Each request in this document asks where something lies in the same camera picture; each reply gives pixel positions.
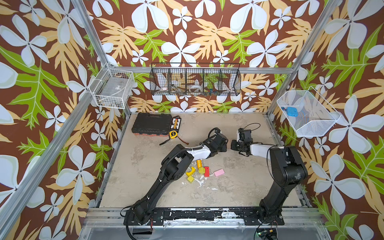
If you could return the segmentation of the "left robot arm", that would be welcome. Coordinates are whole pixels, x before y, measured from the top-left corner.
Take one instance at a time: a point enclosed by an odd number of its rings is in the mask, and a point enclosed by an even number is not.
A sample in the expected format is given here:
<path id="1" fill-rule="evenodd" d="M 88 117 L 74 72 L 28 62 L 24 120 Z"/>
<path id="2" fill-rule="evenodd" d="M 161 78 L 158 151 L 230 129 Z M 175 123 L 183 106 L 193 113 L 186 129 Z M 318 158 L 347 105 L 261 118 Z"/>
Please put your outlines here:
<path id="1" fill-rule="evenodd" d="M 220 152 L 226 152 L 227 143 L 228 139 L 221 130 L 213 128 L 207 139 L 197 147 L 186 148 L 181 144 L 176 145 L 162 160 L 159 175 L 150 190 L 126 211 L 124 225 L 147 223 L 168 186 L 180 179 L 193 161 L 209 159 Z"/>

